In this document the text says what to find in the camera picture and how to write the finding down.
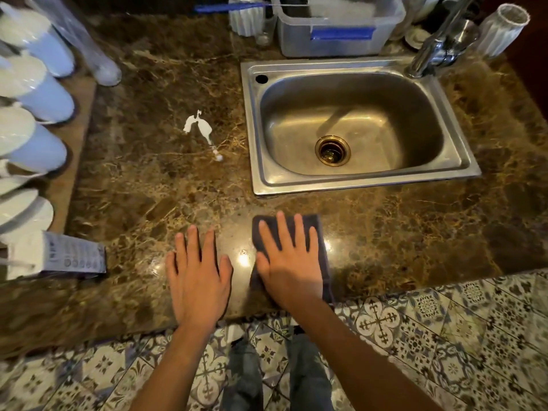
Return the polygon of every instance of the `forearm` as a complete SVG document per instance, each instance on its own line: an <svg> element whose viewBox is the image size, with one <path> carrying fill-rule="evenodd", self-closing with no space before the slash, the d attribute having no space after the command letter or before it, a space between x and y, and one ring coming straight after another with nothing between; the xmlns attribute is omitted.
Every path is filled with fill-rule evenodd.
<svg viewBox="0 0 548 411"><path fill-rule="evenodd" d="M209 333L179 327L162 361L135 397L130 411L180 411L186 409L196 369Z"/></svg>
<svg viewBox="0 0 548 411"><path fill-rule="evenodd" d="M440 411L419 387L350 331L322 300L298 297L290 313L325 356L356 410Z"/></svg>

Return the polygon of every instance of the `person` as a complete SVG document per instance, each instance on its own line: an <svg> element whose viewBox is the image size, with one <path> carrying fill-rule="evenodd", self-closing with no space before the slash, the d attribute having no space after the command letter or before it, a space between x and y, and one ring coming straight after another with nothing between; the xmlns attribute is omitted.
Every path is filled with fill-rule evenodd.
<svg viewBox="0 0 548 411"><path fill-rule="evenodd" d="M257 253L256 262L270 296L302 329L295 332L298 334L293 336L289 349L291 409L332 409L331 386L315 360L319 350L356 410L440 411L426 393L354 334L322 300L316 230L313 227L309 230L307 250L302 216L295 215L294 243L284 214L278 212L276 217L281 249L268 226L261 222L259 232L267 254ZM201 257L197 228L191 225L187 235L185 242L183 234L178 233L176 252L166 256L173 310L179 326L130 411L186 409L198 362L228 303L232 266L229 257L223 255L217 271L214 231L210 229L205 235ZM229 353L228 367L241 373L236 383L225 387L221 410L262 409L257 392L262 393L261 374L259 361L253 360L253 348L239 341L232 350L238 353L236 357L244 359L233 360L232 351Z"/></svg>

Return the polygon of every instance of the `tile floor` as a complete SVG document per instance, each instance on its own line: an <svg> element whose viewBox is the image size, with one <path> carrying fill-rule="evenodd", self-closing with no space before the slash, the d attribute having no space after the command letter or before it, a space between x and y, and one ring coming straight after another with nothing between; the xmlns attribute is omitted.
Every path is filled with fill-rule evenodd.
<svg viewBox="0 0 548 411"><path fill-rule="evenodd" d="M335 312L445 410L548 409L548 269L349 301ZM218 410L226 348L238 332L261 358L264 407L289 409L285 340L291 318L219 322L203 354L188 409ZM172 331L0 363L0 410L127 410L162 359ZM321 358L335 410L352 409Z"/></svg>

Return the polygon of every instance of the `person's left hand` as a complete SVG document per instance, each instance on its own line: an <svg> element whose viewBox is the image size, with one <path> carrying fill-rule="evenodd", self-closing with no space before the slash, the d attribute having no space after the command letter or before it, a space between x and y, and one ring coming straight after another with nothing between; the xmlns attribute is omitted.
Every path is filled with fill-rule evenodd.
<svg viewBox="0 0 548 411"><path fill-rule="evenodd" d="M223 255L217 272L213 229L205 235L202 259L195 225L188 228L187 235L187 245L183 234L175 235L176 253L166 255L173 311L180 326L192 331L202 329L209 335L229 301L232 265L228 255Z"/></svg>

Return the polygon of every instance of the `clear plastic bin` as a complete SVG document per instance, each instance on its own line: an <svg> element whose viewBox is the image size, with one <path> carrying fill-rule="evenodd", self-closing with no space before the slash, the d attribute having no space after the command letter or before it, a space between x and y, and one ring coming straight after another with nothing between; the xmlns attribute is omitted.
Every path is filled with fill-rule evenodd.
<svg viewBox="0 0 548 411"><path fill-rule="evenodd" d="M272 0L278 16L278 39L287 57L365 56L380 52L406 11L401 0L360 0L375 6L373 16L334 23L325 17L302 17L306 7L281 7L287 0Z"/></svg>

